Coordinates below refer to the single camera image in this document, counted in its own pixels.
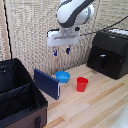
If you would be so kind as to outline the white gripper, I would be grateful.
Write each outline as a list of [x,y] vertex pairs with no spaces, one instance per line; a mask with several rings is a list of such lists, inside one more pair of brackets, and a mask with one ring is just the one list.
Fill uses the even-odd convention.
[[[80,32],[76,31],[70,34],[62,34],[61,31],[49,31],[47,34],[47,45],[53,47],[53,55],[58,55],[56,46],[71,45],[79,42]],[[71,46],[66,48],[66,54],[70,54]]]

